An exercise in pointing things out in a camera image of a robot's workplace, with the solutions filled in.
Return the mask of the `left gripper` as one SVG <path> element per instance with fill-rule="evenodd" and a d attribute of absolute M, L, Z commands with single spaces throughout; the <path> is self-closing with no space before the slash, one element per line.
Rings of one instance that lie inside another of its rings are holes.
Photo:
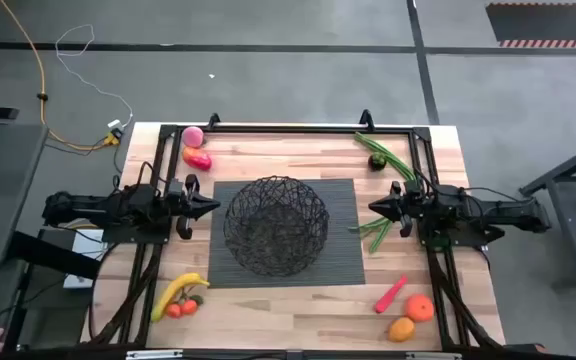
<path fill-rule="evenodd" d="M 171 215 L 177 217 L 175 229 L 178 235 L 184 240 L 190 240 L 193 234 L 190 222 L 219 208 L 221 203 L 198 193 L 199 181 L 194 174 L 187 175 L 180 182 L 183 183 L 184 192 L 180 195 L 167 194 L 167 201 Z"/>

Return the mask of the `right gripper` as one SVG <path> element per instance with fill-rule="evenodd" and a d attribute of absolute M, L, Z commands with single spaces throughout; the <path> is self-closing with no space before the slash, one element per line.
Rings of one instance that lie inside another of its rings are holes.
<path fill-rule="evenodd" d="M 404 184 L 393 181 L 390 194 L 369 204 L 369 209 L 389 221 L 399 222 L 400 236 L 409 237 L 412 232 L 413 220 L 422 215 L 423 194 L 419 197 L 409 197 L 405 193 Z"/>

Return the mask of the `green long bean bundle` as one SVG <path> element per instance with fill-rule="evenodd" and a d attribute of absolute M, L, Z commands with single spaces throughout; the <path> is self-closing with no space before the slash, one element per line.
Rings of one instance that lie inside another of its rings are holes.
<path fill-rule="evenodd" d="M 395 156 L 390 150 L 385 146 L 381 145 L 377 141 L 370 139 L 366 135 L 359 132 L 354 134 L 354 140 L 359 142 L 361 145 L 366 147 L 368 150 L 373 152 L 383 153 L 388 159 L 388 165 L 393 167 L 405 180 L 415 179 L 415 175 L 410 167 L 408 167 L 403 161 L 401 161 L 397 156 Z M 388 235 L 392 227 L 392 222 L 385 217 L 381 217 L 369 223 L 365 223 L 359 226 L 350 227 L 349 231 L 358 233 L 361 237 L 369 235 L 376 232 L 377 235 L 371 242 L 368 253 L 374 254 L 382 244 L 385 237 Z"/>

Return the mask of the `red yellow mango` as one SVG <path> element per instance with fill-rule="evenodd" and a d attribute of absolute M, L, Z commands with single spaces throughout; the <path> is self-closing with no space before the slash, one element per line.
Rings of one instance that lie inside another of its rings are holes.
<path fill-rule="evenodd" d="M 182 159 L 190 167 L 208 171 L 212 167 L 211 157 L 202 149 L 186 146 L 182 150 Z"/>

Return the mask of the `pink peach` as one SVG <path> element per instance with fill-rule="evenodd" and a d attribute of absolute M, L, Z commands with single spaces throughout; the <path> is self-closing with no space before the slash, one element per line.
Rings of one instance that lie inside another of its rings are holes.
<path fill-rule="evenodd" d="M 200 148 L 204 143 L 204 132 L 197 126 L 189 126 L 182 130 L 182 143 L 186 147 Z"/>

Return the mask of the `red chili pepper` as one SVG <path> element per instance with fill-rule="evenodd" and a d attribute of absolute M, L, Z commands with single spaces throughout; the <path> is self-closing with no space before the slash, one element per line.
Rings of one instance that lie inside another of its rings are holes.
<path fill-rule="evenodd" d="M 391 306 L 395 297 L 407 282 L 407 276 L 402 275 L 375 303 L 374 311 L 377 314 L 384 313 Z"/>

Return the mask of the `yellow banana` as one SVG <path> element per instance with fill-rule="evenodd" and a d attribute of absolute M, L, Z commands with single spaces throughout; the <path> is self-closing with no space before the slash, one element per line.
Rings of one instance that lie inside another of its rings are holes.
<path fill-rule="evenodd" d="M 156 304 L 152 308 L 150 320 L 152 322 L 160 321 L 164 316 L 166 307 L 172 303 L 173 298 L 179 293 L 179 291 L 187 285 L 209 286 L 210 283 L 196 272 L 185 273 L 178 276 L 160 295 Z"/>

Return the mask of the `grey woven placemat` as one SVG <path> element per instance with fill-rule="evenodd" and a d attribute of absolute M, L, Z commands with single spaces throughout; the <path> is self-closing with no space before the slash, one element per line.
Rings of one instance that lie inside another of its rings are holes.
<path fill-rule="evenodd" d="M 318 259 L 288 277 L 256 275 L 239 265 L 225 246 L 223 225 L 233 196 L 252 181 L 222 181 L 214 185 L 221 203 L 212 213 L 208 280 L 213 288 L 360 285 L 364 283 L 362 243 L 349 231 L 358 224 L 354 183 L 350 179 L 301 180 L 324 201 L 330 214 L 328 238 Z"/>

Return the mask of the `orange tangerine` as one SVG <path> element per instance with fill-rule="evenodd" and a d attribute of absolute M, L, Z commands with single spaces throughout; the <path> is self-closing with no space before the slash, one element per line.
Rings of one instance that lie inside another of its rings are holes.
<path fill-rule="evenodd" d="M 434 304 L 426 295 L 411 295 L 405 304 L 405 315 L 414 322 L 428 322 L 434 317 Z"/>

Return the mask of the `white box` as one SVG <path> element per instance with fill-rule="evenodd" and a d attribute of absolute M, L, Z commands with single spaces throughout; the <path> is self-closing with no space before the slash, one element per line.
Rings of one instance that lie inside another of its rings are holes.
<path fill-rule="evenodd" d="M 102 241 L 101 229 L 77 229 L 72 250 L 93 260 L 100 260 L 108 248 Z M 92 287 L 92 279 L 68 274 L 63 282 L 64 289 L 86 289 Z"/>

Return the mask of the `yellow orange lemon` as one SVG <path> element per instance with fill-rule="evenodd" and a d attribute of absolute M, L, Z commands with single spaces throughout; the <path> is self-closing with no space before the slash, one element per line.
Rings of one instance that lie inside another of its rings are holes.
<path fill-rule="evenodd" d="M 401 317 L 393 321 L 388 330 L 387 339 L 390 342 L 405 342 L 415 334 L 416 325 L 409 317 Z"/>

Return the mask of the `black slanted panel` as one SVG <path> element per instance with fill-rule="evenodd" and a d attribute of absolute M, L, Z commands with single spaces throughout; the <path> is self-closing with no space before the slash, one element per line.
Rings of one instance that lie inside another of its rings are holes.
<path fill-rule="evenodd" d="M 12 235 L 7 255 L 9 258 L 86 279 L 95 279 L 101 268 L 99 260 L 18 231 Z"/>

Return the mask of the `hazard-striped black floor mat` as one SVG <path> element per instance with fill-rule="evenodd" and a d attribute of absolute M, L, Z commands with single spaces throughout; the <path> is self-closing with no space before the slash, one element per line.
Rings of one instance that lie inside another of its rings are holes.
<path fill-rule="evenodd" d="M 485 10 L 502 48 L 576 48 L 576 3 L 490 3 Z"/>

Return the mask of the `black aluminium rig frame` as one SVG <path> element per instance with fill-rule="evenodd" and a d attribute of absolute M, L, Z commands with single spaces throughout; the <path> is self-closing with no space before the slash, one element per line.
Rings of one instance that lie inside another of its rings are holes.
<path fill-rule="evenodd" d="M 122 183 L 137 180 L 143 161 L 154 160 L 161 125 L 137 123 L 128 148 Z M 367 149 L 350 134 L 313 133 L 315 127 L 287 127 L 293 133 L 209 133 L 207 152 L 213 168 L 197 175 L 201 192 L 213 197 L 214 181 L 255 180 L 269 175 L 299 179 L 354 179 L 359 223 L 373 221 L 368 203 L 387 195 L 396 170 L 372 173 L 367 169 Z M 429 126 L 435 164 L 442 184 L 469 187 L 457 129 Z M 176 231 L 163 249 L 155 298 L 168 283 L 187 272 L 207 276 L 211 215 L 194 223 L 193 238 L 181 240 Z M 405 300 L 412 294 L 432 294 L 425 251 L 413 237 L 400 238 L 398 229 L 387 234 L 379 250 L 369 254 L 371 238 L 361 242 L 365 285 L 309 286 L 243 289 L 206 289 L 205 304 L 198 312 L 179 319 L 165 318 L 153 324 L 147 346 L 157 348 L 240 348 L 303 350 L 438 350 L 436 317 L 419 324 L 415 336 L 403 343 L 387 340 L 392 321 L 402 316 Z M 112 318 L 126 297 L 136 246 L 118 246 L 104 261 L 94 292 L 96 333 Z M 461 294 L 486 332 L 504 343 L 492 280 L 484 257 L 469 248 L 456 248 L 454 259 Z M 383 314 L 374 303 L 406 275 L 409 282 Z"/>

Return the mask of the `silver metal bracket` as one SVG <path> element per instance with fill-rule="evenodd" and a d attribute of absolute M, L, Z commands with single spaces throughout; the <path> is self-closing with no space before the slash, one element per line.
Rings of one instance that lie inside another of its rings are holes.
<path fill-rule="evenodd" d="M 183 357 L 182 349 L 128 351 L 125 360 L 173 360 Z"/>
<path fill-rule="evenodd" d="M 407 352 L 405 360 L 463 360 L 459 353 L 445 352 Z"/>

